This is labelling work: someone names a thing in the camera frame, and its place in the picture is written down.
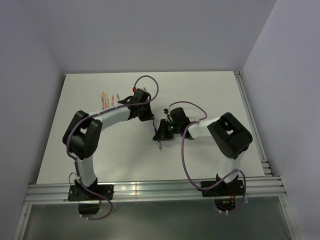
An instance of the gray floor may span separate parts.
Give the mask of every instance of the gray floor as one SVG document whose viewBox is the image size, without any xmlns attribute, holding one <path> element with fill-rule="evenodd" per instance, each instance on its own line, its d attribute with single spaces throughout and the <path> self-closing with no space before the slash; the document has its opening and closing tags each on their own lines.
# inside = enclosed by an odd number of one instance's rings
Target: gray floor
<svg viewBox="0 0 320 240">
<path fill-rule="evenodd" d="M 212 199 L 116 203 L 103 220 L 79 218 L 78 205 L 35 205 L 24 240 L 288 240 L 279 199 L 249 198 L 229 216 Z"/>
</svg>

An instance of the black cable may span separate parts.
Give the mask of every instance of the black cable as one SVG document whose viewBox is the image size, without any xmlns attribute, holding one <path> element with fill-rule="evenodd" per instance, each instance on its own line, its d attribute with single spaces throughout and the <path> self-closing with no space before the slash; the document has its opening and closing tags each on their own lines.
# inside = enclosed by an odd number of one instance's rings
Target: black cable
<svg viewBox="0 0 320 240">
<path fill-rule="evenodd" d="M 75 176 L 77 176 L 77 174 L 76 174 L 75 172 L 70 173 L 69 179 L 68 179 L 68 180 L 69 180 L 70 187 L 71 187 L 70 177 L 71 177 L 72 174 L 74 174 Z"/>
</svg>

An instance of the wire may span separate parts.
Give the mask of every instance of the wire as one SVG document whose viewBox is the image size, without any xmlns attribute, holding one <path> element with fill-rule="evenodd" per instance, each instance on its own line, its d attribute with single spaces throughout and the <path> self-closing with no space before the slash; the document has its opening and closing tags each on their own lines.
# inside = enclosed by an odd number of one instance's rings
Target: wire
<svg viewBox="0 0 320 240">
<path fill-rule="evenodd" d="M 113 206 L 112 202 L 111 202 L 108 198 L 106 198 L 105 196 L 103 196 L 103 195 L 101 195 L 101 194 L 98 194 L 98 193 L 96 193 L 96 192 L 94 192 L 94 191 L 91 191 L 91 190 L 90 190 L 89 188 L 87 188 L 87 186 L 82 182 L 82 180 L 81 180 L 81 178 L 80 178 L 80 171 L 79 171 L 79 166 L 78 166 L 78 162 L 77 162 L 78 160 L 77 160 L 77 158 L 76 158 L 74 155 L 72 155 L 71 152 L 70 152 L 71 137 L 74 135 L 75 131 L 80 127 L 80 125 L 81 125 L 84 121 L 86 121 L 86 120 L 88 120 L 88 119 L 90 119 L 90 118 L 95 118 L 95 117 L 97 117 L 97 116 L 99 116 L 99 115 L 101 115 L 101 114 L 106 114 L 106 113 L 108 113 L 108 112 L 114 111 L 114 110 L 116 110 L 116 109 L 124 108 L 124 107 L 140 106 L 140 105 L 144 105 L 144 104 L 149 104 L 149 103 L 151 103 L 151 102 L 158 96 L 158 93 L 159 93 L 159 84 L 158 84 L 158 82 L 157 82 L 152 76 L 143 75 L 143 76 L 139 77 L 139 78 L 135 81 L 135 83 L 134 83 L 134 88 L 136 87 L 136 85 L 137 85 L 137 83 L 139 82 L 139 80 L 142 79 L 142 78 L 150 78 L 150 79 L 152 79 L 152 80 L 155 82 L 155 85 L 156 85 L 156 93 L 155 93 L 155 95 L 154 95 L 153 98 L 151 98 L 150 100 L 145 101 L 145 102 L 139 102 L 139 103 L 133 103 L 133 104 L 126 104 L 126 105 L 120 105 L 120 106 L 116 106 L 116 107 L 107 108 L 107 109 L 105 109 L 105 110 L 103 110 L 103 111 L 101 111 L 101 112 L 97 112 L 97 113 L 94 113 L 94 114 L 92 114 L 92 115 L 86 116 L 85 118 L 83 118 L 82 120 L 80 120 L 80 121 L 74 126 L 74 128 L 72 129 L 72 131 L 71 131 L 71 133 L 69 134 L 69 137 L 68 137 L 68 139 L 67 139 L 67 141 L 66 141 L 66 154 L 67 154 L 70 158 L 72 158 L 72 159 L 74 160 L 75 172 L 76 172 L 76 175 L 79 177 L 78 181 L 79 181 L 80 185 L 81 185 L 87 192 L 89 192 L 89 193 L 91 193 L 91 194 L 93 194 L 93 195 L 95 195 L 95 196 L 97 196 L 97 197 L 100 197 L 100 198 L 102 198 L 103 200 L 106 200 L 106 201 L 110 204 L 110 210 L 109 210 L 109 212 L 107 212 L 105 215 L 100 216 L 100 217 L 86 217 L 86 216 L 82 216 L 82 217 L 85 218 L 85 219 L 88 219 L 88 220 L 100 220 L 100 219 L 104 219 L 105 217 L 107 217 L 107 216 L 110 215 L 110 213 L 112 212 L 114 206 Z"/>
<path fill-rule="evenodd" d="M 68 181 L 69 181 L 70 187 L 71 187 L 70 177 L 71 177 L 71 175 L 72 175 L 72 174 L 74 174 L 74 175 L 77 177 L 77 174 L 76 174 L 75 172 L 70 173 L 69 178 L 68 178 Z"/>
<path fill-rule="evenodd" d="M 188 102 L 194 106 L 196 106 L 197 108 L 201 109 L 204 113 L 205 111 L 200 108 L 199 106 L 197 106 L 196 104 L 194 103 L 191 103 L 191 102 Z M 185 162 L 185 153 L 184 153 L 184 148 L 185 148 L 185 139 L 186 139 L 186 135 L 187 135 L 187 132 L 188 132 L 188 128 L 191 127 L 192 125 L 195 125 L 195 124 L 198 124 L 201 120 L 203 119 L 206 119 L 207 118 L 207 114 L 205 113 L 205 117 L 204 118 L 200 118 L 198 121 L 194 121 L 192 123 L 190 123 L 184 130 L 183 132 L 183 135 L 182 135 L 182 142 L 181 142 L 181 160 L 182 160 L 182 166 L 183 166 L 183 170 L 185 172 L 185 175 L 186 177 L 188 178 L 189 182 L 195 187 L 197 188 L 198 190 L 200 191 L 207 191 L 207 190 L 210 190 L 210 189 L 213 189 L 215 188 L 216 186 L 218 186 L 219 184 L 221 184 L 227 177 L 229 177 L 230 175 L 234 174 L 234 173 L 237 173 L 238 171 L 242 174 L 243 176 L 243 185 L 244 185 L 244 192 L 243 192 L 243 196 L 242 196 L 242 199 L 240 201 L 240 204 L 237 205 L 233 210 L 229 211 L 228 213 L 233 213 L 235 211 L 237 211 L 239 209 L 239 207 L 244 203 L 245 201 L 245 197 L 246 197 L 246 191 L 247 191 L 247 183 L 246 183 L 246 176 L 244 174 L 243 171 L 241 171 L 240 169 L 235 169 L 231 172 L 229 172 L 227 175 L 225 175 L 223 178 L 221 178 L 219 181 L 217 181 L 215 184 L 213 184 L 212 186 L 209 186 L 209 187 L 200 187 L 198 186 L 190 177 L 188 171 L 187 171 L 187 167 L 186 167 L 186 162 Z"/>
<path fill-rule="evenodd" d="M 208 114 L 206 113 L 205 110 L 203 110 L 200 106 L 198 106 L 198 105 L 196 105 L 196 104 L 194 104 L 194 103 L 192 103 L 192 102 L 190 102 L 190 101 L 176 101 L 176 102 L 174 102 L 174 103 L 171 103 L 171 104 L 169 105 L 169 107 L 171 107 L 171 106 L 173 106 L 173 105 L 175 105 L 175 104 L 191 104 L 191 105 L 197 107 L 198 109 L 200 109 L 200 110 L 204 113 L 204 117 L 200 118 L 198 121 L 205 120 L 205 119 L 208 117 Z"/>
</svg>

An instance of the white table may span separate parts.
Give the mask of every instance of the white table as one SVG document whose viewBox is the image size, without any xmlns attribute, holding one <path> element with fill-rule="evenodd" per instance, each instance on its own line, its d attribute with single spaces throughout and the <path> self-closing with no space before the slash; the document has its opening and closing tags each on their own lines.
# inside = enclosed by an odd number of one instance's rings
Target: white table
<svg viewBox="0 0 320 240">
<path fill-rule="evenodd" d="M 73 161 L 66 154 L 62 137 L 74 114 L 83 110 L 93 113 L 102 110 L 101 93 L 119 94 L 120 99 L 132 95 L 136 79 L 151 75 L 159 83 L 159 95 L 151 103 L 156 126 L 165 117 L 163 109 L 176 101 L 198 104 L 208 119 L 225 112 L 232 113 L 250 132 L 252 129 L 243 100 L 232 71 L 220 72 L 149 72 L 67 74 L 45 149 L 37 184 L 67 183 L 75 171 Z M 151 95 L 155 84 L 142 79 L 138 87 L 145 87 Z M 203 116 L 191 105 L 181 104 L 191 121 Z M 94 171 L 100 182 L 155 181 L 186 179 L 181 161 L 181 137 L 162 141 L 162 149 L 152 141 L 151 121 L 133 119 L 105 129 L 93 155 Z M 185 160 L 193 179 L 215 178 L 222 153 L 211 137 L 185 142 Z M 255 141 L 244 155 L 240 169 L 246 177 L 262 177 L 264 170 Z"/>
</svg>

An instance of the white wall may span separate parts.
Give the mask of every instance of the white wall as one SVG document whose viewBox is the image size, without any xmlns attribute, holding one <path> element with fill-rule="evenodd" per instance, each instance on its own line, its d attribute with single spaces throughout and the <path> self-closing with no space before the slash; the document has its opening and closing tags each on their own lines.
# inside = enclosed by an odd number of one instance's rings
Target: white wall
<svg viewBox="0 0 320 240">
<path fill-rule="evenodd" d="M 18 0 L 0 2 L 0 239 L 12 238 L 34 182 L 62 74 Z"/>
<path fill-rule="evenodd" d="M 66 73 L 241 70 L 276 0 L 21 0 Z"/>
<path fill-rule="evenodd" d="M 320 1 L 278 0 L 243 69 L 272 170 L 303 239 L 320 236 Z"/>
</svg>

